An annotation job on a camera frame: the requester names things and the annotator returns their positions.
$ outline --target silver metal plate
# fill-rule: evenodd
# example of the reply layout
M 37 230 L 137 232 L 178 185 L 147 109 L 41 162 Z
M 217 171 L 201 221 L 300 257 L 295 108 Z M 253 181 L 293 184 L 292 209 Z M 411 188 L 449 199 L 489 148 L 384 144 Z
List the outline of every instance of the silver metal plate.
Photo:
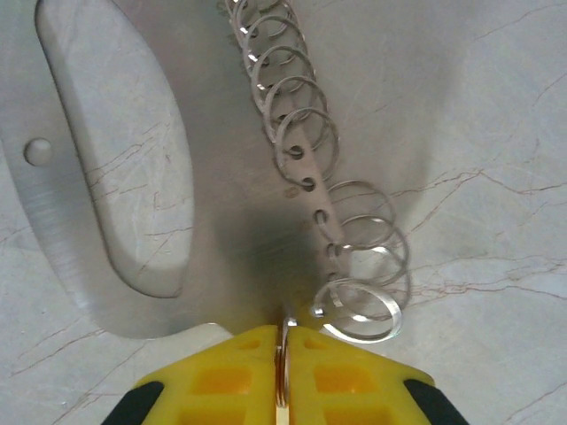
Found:
M 308 150 L 295 172 L 313 177 L 314 191 L 276 171 L 226 17 L 214 2 L 115 3 L 154 52 L 183 118 L 195 191 L 190 261 L 170 298 L 147 296 L 119 276 L 36 33 L 36 0 L 9 0 L 0 14 L 0 138 L 30 224 L 69 295 L 121 336 L 166 336 L 203 322 L 240 332 L 286 316 L 319 328 L 308 310 L 327 259 L 313 213 L 332 211 L 328 195 Z M 50 142 L 52 156 L 32 166 L 24 150 L 36 138 Z

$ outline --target black rubber grip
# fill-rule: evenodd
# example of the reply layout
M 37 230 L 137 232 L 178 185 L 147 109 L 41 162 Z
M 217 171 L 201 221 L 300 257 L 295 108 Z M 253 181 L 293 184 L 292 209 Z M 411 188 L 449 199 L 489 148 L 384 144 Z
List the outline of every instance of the black rubber grip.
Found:
M 128 391 L 102 425 L 142 425 L 163 389 L 163 383 L 153 381 Z
M 415 379 L 408 379 L 404 385 L 431 425 L 469 425 L 437 388 Z

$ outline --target round rivet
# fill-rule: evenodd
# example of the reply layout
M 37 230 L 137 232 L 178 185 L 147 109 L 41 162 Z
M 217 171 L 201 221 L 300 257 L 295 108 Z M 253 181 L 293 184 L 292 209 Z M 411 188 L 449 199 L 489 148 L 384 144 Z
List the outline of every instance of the round rivet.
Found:
M 24 149 L 24 158 L 30 166 L 44 166 L 52 157 L 53 147 L 49 140 L 34 139 Z

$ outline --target yellow plastic tool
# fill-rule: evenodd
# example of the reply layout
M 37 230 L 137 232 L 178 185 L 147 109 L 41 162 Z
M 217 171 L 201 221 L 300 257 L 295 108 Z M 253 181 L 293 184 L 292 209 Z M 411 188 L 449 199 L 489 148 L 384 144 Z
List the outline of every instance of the yellow plastic tool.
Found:
M 103 425 L 275 425 L 276 326 L 253 329 L 140 380 Z M 291 425 L 461 425 L 430 376 L 292 327 Z

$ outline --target hole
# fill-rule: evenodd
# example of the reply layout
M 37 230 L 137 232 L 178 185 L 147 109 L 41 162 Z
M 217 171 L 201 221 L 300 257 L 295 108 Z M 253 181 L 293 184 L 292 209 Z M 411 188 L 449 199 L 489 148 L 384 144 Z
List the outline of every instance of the hole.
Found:
M 253 350 L 260 347 L 260 341 L 249 341 L 238 346 L 238 350 Z
M 298 146 L 297 144 L 295 146 L 292 146 L 289 150 L 288 153 L 290 154 L 290 156 L 295 159 L 295 160 L 299 160 L 303 158 L 303 155 L 305 155 L 305 152 L 303 151 L 303 148 L 301 146 Z
M 329 221 L 329 214 L 325 210 L 317 210 L 313 215 L 315 218 L 315 223 L 324 224 Z
M 44 166 L 53 157 L 53 147 L 49 140 L 34 139 L 24 148 L 24 159 L 30 166 Z
M 327 425 L 393 425 L 392 416 L 386 409 L 375 407 L 324 408 Z
M 326 344 L 314 340 L 313 338 L 308 338 L 303 342 L 303 346 L 308 350 L 327 350 L 329 348 Z
M 315 368 L 314 374 L 317 391 L 321 393 L 361 394 L 373 392 L 377 389 L 377 386 L 370 379 L 369 371 L 346 363 L 318 366 Z
M 218 367 L 201 372 L 191 394 L 248 394 L 252 371 L 247 367 Z
M 334 243 L 329 243 L 327 245 L 327 255 L 329 257 L 339 257 L 343 253 L 343 247 L 340 245 L 335 245 Z
M 301 187 L 305 192 L 313 192 L 315 190 L 315 180 L 311 177 L 306 177 L 301 181 Z
M 183 412 L 176 425 L 244 425 L 246 410 L 227 409 L 223 406 L 211 407 L 210 410 L 198 408 Z

